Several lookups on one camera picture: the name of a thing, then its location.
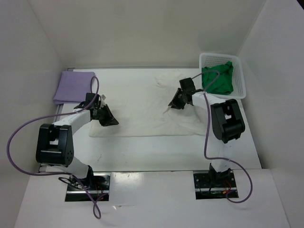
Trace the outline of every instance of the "white cloth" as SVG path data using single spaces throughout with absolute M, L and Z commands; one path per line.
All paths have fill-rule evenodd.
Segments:
M 185 76 L 179 70 L 155 78 L 151 86 L 100 86 L 105 102 L 119 125 L 102 127 L 92 121 L 91 137 L 134 137 L 157 135 L 205 135 L 206 126 L 193 106 L 169 109 L 179 80 Z

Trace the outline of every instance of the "plastic basket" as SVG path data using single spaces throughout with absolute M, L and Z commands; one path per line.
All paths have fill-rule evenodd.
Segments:
M 201 53 L 199 56 L 199 69 L 204 67 L 214 67 L 217 65 L 225 64 L 228 61 L 232 62 L 232 86 L 233 92 L 229 95 L 218 95 L 214 96 L 223 99 L 243 99 L 246 97 L 245 80 L 243 74 L 243 68 L 241 60 L 237 56 L 214 54 L 214 53 Z

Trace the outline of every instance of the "wire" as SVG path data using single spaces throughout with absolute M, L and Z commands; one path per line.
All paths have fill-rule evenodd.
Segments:
M 86 106 L 84 107 L 83 109 L 77 111 L 77 112 L 71 112 L 71 113 L 62 113 L 62 114 L 53 114 L 53 115 L 46 115 L 46 116 L 42 116 L 42 117 L 38 117 L 38 118 L 35 118 L 35 119 L 32 119 L 30 121 L 27 121 L 26 123 L 24 123 L 23 125 L 21 125 L 20 127 L 18 127 L 14 132 L 13 134 L 9 137 L 9 140 L 8 140 L 8 143 L 6 145 L 6 154 L 7 154 L 7 157 L 9 159 L 9 162 L 12 164 L 12 166 L 18 170 L 19 172 L 22 172 L 24 174 L 27 174 L 27 175 L 30 175 L 30 176 L 53 176 L 53 175 L 72 175 L 72 177 L 81 185 L 81 187 L 83 188 L 83 190 L 85 190 L 86 194 L 88 195 L 88 197 L 90 198 L 90 200 L 93 202 L 94 206 L 93 206 L 93 214 L 94 216 L 97 218 L 97 219 L 100 219 L 101 218 L 101 212 L 100 212 L 100 209 L 97 205 L 97 202 L 100 200 L 100 198 L 102 198 L 104 195 L 106 195 L 107 193 L 105 194 L 102 194 L 100 197 L 97 198 L 97 200 L 95 201 L 91 194 L 89 193 L 89 191 L 86 189 L 86 187 L 83 185 L 83 183 L 73 174 L 71 173 L 68 173 L 68 172 L 52 172 L 52 173 L 33 173 L 33 172 L 28 172 L 28 171 L 25 171 L 23 169 L 21 169 L 19 166 L 17 166 L 15 164 L 15 162 L 13 161 L 13 159 L 11 158 L 11 155 L 10 155 L 10 144 L 11 144 L 11 141 L 12 139 L 14 138 L 14 136 L 23 128 L 25 127 L 26 125 L 32 123 L 32 122 L 35 122 L 35 121 L 38 121 L 38 120 L 42 120 L 42 119 L 46 119 L 46 118 L 50 118 L 50 117 L 57 117 L 57 116 L 64 116 L 64 115 L 72 115 L 72 114 L 77 114 L 77 113 L 80 113 L 84 110 L 86 110 L 87 108 L 89 108 L 91 106 L 91 104 L 95 101 L 96 97 L 98 96 L 98 90 L 99 90 L 99 80 L 96 76 L 93 76 L 92 79 L 91 79 L 91 91 L 92 91 L 92 83 L 93 83 L 93 80 L 96 80 L 97 81 L 97 90 L 96 90 L 96 93 L 94 95 L 94 98 L 92 99 L 92 101 Z M 97 209 L 98 211 L 98 216 L 96 215 L 95 213 L 95 209 Z
M 205 138 L 205 146 L 204 146 L 204 157 L 205 159 L 207 160 L 225 160 L 225 161 L 229 161 L 229 162 L 232 162 L 236 165 L 238 165 L 244 172 L 245 174 L 248 176 L 248 179 L 249 179 L 249 182 L 250 182 L 250 191 L 249 191 L 249 194 L 246 196 L 245 199 L 243 200 L 240 200 L 240 201 L 234 201 L 234 200 L 231 200 L 229 199 L 229 194 L 236 191 L 236 190 L 231 190 L 229 192 L 227 192 L 226 194 L 226 199 L 228 199 L 230 202 L 232 203 L 243 203 L 245 202 L 246 200 L 248 200 L 252 194 L 252 189 L 253 189 L 253 183 L 252 183 L 252 180 L 251 180 L 251 177 L 249 175 L 249 173 L 247 172 L 247 170 L 238 162 L 234 161 L 234 160 L 231 160 L 231 159 L 228 159 L 228 158 L 224 158 L 224 157 L 208 157 L 207 156 L 207 144 L 208 144 L 208 138 L 209 138 L 209 132 L 210 132 L 210 122 L 211 122 L 211 113 L 210 113 L 210 107 L 209 107 L 209 102 L 208 102 L 208 98 L 207 98 L 207 95 L 206 95 L 206 90 L 209 88 L 209 86 L 211 86 L 220 76 L 220 72 L 217 71 L 217 70 L 213 70 L 213 72 L 217 73 L 218 75 L 215 77 L 215 79 L 212 80 L 212 82 L 210 82 L 205 88 L 204 88 L 204 98 L 205 98 L 205 101 L 206 101 L 206 105 L 207 105 L 207 113 L 208 113 L 208 124 L 207 124 L 207 132 L 206 132 L 206 138 Z

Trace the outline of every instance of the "purple cloth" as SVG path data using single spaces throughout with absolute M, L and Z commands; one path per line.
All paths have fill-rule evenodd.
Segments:
M 91 79 L 94 75 L 94 72 L 63 71 L 54 103 L 60 105 L 85 101 L 86 93 L 91 92 Z

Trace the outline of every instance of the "green towel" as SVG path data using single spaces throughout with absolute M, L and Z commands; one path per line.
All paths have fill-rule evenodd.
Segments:
M 220 72 L 219 78 L 207 89 L 207 93 L 229 95 L 233 92 L 232 86 L 232 62 L 214 67 L 205 67 L 201 69 L 204 73 L 207 70 L 217 70 Z M 215 72 L 205 73 L 202 75 L 202 86 L 205 88 L 218 74 Z

